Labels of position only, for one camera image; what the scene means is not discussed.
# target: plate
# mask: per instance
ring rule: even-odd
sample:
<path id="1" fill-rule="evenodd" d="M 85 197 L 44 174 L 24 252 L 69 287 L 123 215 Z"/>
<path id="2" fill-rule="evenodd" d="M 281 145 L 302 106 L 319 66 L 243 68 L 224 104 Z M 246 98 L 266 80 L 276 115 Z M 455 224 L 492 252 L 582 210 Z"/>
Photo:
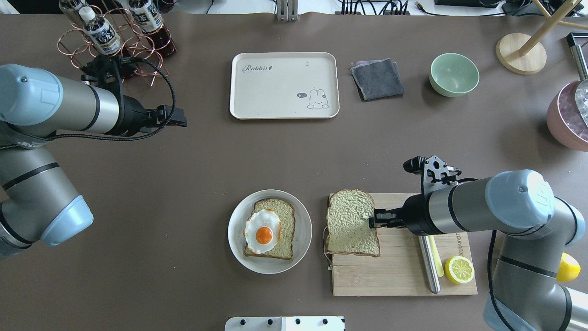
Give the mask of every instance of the plate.
<path id="1" fill-rule="evenodd" d="M 266 198 L 278 198 L 294 207 L 296 224 L 292 240 L 292 260 L 245 256 L 246 241 L 245 236 L 243 235 L 245 221 L 251 216 L 253 205 L 257 201 Z M 310 247 L 312 223 L 310 222 L 310 215 L 308 215 L 308 211 L 306 211 L 304 205 L 293 195 L 280 190 L 263 190 L 244 198 L 243 201 L 237 205 L 233 214 L 230 216 L 228 235 L 230 249 L 242 265 L 257 273 L 275 274 L 292 268 L 302 260 L 308 251 L 308 247 Z"/>
<path id="2" fill-rule="evenodd" d="M 335 57 L 325 52 L 238 54 L 229 109 L 240 120 L 331 118 L 339 112 Z"/>

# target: yellow lemon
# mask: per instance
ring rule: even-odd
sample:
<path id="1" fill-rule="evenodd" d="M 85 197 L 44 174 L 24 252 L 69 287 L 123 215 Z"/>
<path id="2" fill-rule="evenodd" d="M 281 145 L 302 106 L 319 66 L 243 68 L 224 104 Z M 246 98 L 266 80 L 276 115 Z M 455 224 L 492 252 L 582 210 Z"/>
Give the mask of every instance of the yellow lemon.
<path id="1" fill-rule="evenodd" d="M 445 262 L 445 276 L 456 284 L 469 283 L 474 279 L 474 265 L 463 256 L 450 257 Z"/>
<path id="2" fill-rule="evenodd" d="M 562 260 L 557 271 L 558 282 L 569 282 L 580 274 L 580 264 L 571 255 L 562 253 Z"/>

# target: pink bowl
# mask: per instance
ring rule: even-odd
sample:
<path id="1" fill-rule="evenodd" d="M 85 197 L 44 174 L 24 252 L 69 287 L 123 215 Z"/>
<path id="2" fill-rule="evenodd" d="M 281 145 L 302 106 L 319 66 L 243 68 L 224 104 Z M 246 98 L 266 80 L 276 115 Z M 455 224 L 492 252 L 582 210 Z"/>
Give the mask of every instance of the pink bowl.
<path id="1" fill-rule="evenodd" d="M 582 139 L 567 125 L 570 120 L 582 120 L 574 97 L 579 84 L 580 81 L 571 82 L 555 96 L 547 109 L 547 127 L 553 137 L 566 147 L 588 152 L 588 140 Z"/>

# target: bottle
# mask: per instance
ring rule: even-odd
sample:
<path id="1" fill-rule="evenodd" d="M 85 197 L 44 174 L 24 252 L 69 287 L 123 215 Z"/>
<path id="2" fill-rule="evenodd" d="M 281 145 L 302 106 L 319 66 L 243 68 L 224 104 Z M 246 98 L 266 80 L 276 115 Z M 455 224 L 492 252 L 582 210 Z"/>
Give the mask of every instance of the bottle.
<path id="1" fill-rule="evenodd" d="M 78 10 L 84 6 L 86 6 L 86 0 L 59 0 L 59 9 L 80 29 L 83 28 L 83 20 Z"/>
<path id="2" fill-rule="evenodd" d="M 115 55 L 119 51 L 123 57 L 131 57 L 131 53 L 122 46 L 121 36 L 116 33 L 110 22 L 104 17 L 97 16 L 89 6 L 82 7 L 79 15 L 83 19 L 83 31 L 90 38 L 94 47 L 104 55 Z M 119 68 L 122 78 L 135 75 L 135 65 L 125 65 Z"/>
<path id="3" fill-rule="evenodd" d="M 163 18 L 152 0 L 129 0 L 129 9 L 141 30 L 153 40 L 153 43 L 149 40 L 151 47 L 157 49 L 164 58 L 176 52 L 176 45 L 163 25 Z"/>

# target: light blue joint cap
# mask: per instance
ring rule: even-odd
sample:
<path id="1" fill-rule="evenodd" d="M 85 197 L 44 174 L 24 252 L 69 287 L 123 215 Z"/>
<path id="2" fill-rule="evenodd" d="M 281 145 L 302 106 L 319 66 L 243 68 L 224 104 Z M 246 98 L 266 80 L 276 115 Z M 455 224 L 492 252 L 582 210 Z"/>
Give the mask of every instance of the light blue joint cap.
<path id="1" fill-rule="evenodd" d="M 528 324 L 524 319 L 520 318 L 515 312 L 510 310 L 507 306 L 505 306 L 502 302 L 496 299 L 496 305 L 502 314 L 502 317 L 506 319 L 506 321 L 513 327 L 514 330 L 517 331 L 536 331 L 534 327 Z M 500 319 L 494 306 L 492 305 L 492 300 L 490 298 L 490 293 L 488 293 L 488 299 L 486 300 L 486 307 L 484 308 L 484 321 L 486 324 L 490 326 L 495 331 L 509 331 L 508 327 L 506 327 L 505 323 Z"/>
<path id="2" fill-rule="evenodd" d="M 49 246 L 57 246 L 70 239 L 94 221 L 90 208 L 82 196 L 73 199 L 49 224 L 41 241 Z"/>
<path id="3" fill-rule="evenodd" d="M 528 169 L 492 177 L 486 184 L 486 203 L 497 219 L 517 229 L 543 225 L 555 212 L 551 186 Z"/>
<path id="4" fill-rule="evenodd" d="M 566 247 L 576 244 L 578 241 L 580 241 L 580 239 L 582 239 L 584 233 L 586 232 L 586 221 L 584 221 L 584 216 L 582 213 L 571 204 L 568 204 L 568 206 L 570 206 L 572 213 L 574 213 L 574 216 L 576 216 L 576 233 L 574 234 L 572 240 L 566 244 Z"/>
<path id="5" fill-rule="evenodd" d="M 0 120 L 35 125 L 53 116 L 64 98 L 56 75 L 18 64 L 0 65 Z"/>

